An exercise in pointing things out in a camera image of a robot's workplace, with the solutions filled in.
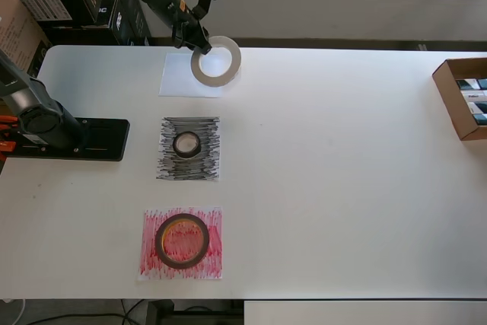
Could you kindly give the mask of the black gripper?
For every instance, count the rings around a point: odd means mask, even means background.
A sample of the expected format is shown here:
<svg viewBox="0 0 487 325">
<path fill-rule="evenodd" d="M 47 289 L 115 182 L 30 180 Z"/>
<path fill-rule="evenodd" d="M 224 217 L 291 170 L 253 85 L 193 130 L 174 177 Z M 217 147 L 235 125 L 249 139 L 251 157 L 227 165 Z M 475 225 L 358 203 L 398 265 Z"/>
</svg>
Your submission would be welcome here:
<svg viewBox="0 0 487 325">
<path fill-rule="evenodd" d="M 206 55 L 211 49 L 209 38 L 205 37 L 201 24 L 197 21 L 191 23 L 186 21 L 177 14 L 173 16 L 172 35 L 173 46 L 177 49 L 186 47 L 191 49 L 195 47 L 195 51 Z"/>
</svg>

